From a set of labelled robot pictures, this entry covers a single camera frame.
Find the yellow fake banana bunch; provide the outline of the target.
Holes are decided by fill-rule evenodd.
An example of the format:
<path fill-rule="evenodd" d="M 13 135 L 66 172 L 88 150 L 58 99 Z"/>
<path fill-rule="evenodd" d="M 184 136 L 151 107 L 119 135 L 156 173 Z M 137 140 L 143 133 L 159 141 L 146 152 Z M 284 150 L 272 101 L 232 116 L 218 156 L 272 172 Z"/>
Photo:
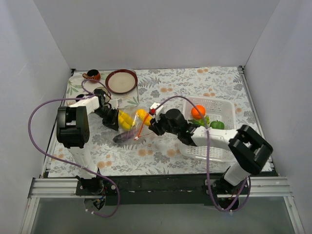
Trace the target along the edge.
<path fill-rule="evenodd" d="M 118 124 L 125 131 L 129 131 L 132 129 L 134 125 L 134 120 L 122 110 L 118 111 Z"/>

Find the clear zip top bag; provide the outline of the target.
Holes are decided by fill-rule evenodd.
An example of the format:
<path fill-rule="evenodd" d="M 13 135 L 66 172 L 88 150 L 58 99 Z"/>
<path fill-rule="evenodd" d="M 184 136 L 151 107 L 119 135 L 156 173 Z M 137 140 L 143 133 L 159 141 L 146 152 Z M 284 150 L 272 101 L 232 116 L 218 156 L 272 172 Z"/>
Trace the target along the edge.
<path fill-rule="evenodd" d="M 123 111 L 125 113 L 127 113 L 133 120 L 134 120 L 134 125 L 132 127 L 132 129 L 136 129 L 137 130 L 137 134 L 133 139 L 130 139 L 128 141 L 126 141 L 123 144 L 128 144 L 128 143 L 136 143 L 141 141 L 144 137 L 151 135 L 153 132 L 151 130 L 149 130 L 149 126 L 146 126 L 137 116 L 136 112 L 138 109 L 133 110 L 131 113 Z M 126 132 L 125 130 L 123 130 L 121 127 L 119 127 L 118 129 L 118 134 Z"/>

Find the orange fake fruit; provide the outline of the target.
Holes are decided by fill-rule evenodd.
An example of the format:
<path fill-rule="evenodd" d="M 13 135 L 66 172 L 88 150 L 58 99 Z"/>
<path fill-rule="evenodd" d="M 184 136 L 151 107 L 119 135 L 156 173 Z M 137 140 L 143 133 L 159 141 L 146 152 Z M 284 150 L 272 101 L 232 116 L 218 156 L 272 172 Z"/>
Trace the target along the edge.
<path fill-rule="evenodd" d="M 199 120 L 205 117 L 206 115 L 206 110 L 203 106 L 197 105 L 196 107 L 193 107 L 191 110 L 191 115 L 193 119 Z"/>

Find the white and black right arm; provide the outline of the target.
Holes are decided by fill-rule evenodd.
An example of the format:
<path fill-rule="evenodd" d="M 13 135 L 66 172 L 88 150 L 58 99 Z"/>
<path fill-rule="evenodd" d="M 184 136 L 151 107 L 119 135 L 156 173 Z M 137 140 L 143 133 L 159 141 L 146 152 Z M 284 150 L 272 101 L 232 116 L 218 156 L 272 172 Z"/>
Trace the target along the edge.
<path fill-rule="evenodd" d="M 242 125 L 237 130 L 208 130 L 188 122 L 178 109 L 170 109 L 164 114 L 151 109 L 150 114 L 153 118 L 149 129 L 158 136 L 170 133 L 185 147 L 214 147 L 232 152 L 236 163 L 213 182 L 215 192 L 233 193 L 245 178 L 261 173 L 273 152 L 272 146 L 249 125 Z"/>

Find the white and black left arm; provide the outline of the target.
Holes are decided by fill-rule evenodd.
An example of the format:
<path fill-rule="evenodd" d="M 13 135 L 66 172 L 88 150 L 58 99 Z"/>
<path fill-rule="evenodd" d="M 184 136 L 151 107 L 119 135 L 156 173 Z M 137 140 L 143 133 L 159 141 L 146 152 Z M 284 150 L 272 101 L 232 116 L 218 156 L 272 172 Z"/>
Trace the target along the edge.
<path fill-rule="evenodd" d="M 96 88 L 95 96 L 91 100 L 82 99 L 70 106 L 61 106 L 57 114 L 57 140 L 71 153 L 76 164 L 89 171 L 83 171 L 82 176 L 76 178 L 81 182 L 84 190 L 98 195 L 104 190 L 104 184 L 94 163 L 90 147 L 90 129 L 88 115 L 95 113 L 102 119 L 102 124 L 109 129 L 117 131 L 118 111 L 117 101 L 110 103 L 110 97 L 105 88 Z"/>

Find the small green fake cucumber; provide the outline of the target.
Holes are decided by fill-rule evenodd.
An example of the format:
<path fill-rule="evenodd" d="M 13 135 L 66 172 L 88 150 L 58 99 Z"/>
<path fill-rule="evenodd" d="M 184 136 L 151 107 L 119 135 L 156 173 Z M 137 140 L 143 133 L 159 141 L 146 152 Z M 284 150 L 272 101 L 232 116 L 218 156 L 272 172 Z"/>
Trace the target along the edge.
<path fill-rule="evenodd" d="M 195 125 L 205 126 L 205 122 L 203 119 L 190 119 L 189 122 Z"/>

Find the green fake bell pepper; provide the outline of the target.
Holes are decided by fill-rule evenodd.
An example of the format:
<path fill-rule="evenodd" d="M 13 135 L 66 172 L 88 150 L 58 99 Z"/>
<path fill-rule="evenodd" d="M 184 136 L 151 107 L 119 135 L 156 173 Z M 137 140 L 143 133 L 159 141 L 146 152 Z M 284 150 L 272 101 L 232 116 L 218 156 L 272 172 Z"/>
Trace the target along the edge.
<path fill-rule="evenodd" d="M 212 121 L 210 123 L 210 128 L 212 129 L 219 129 L 219 130 L 224 130 L 225 129 L 225 124 L 222 121 Z"/>

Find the dark purple fake eggplant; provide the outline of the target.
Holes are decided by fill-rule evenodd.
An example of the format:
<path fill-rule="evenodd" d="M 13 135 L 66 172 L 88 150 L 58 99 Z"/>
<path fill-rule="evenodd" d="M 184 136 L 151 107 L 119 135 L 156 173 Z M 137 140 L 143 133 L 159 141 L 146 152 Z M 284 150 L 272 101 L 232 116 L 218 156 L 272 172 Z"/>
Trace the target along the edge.
<path fill-rule="evenodd" d="M 130 131 L 120 133 L 113 138 L 113 142 L 116 144 L 123 144 L 126 141 L 133 139 L 136 136 L 136 134 L 137 134 L 136 129 L 132 129 Z"/>

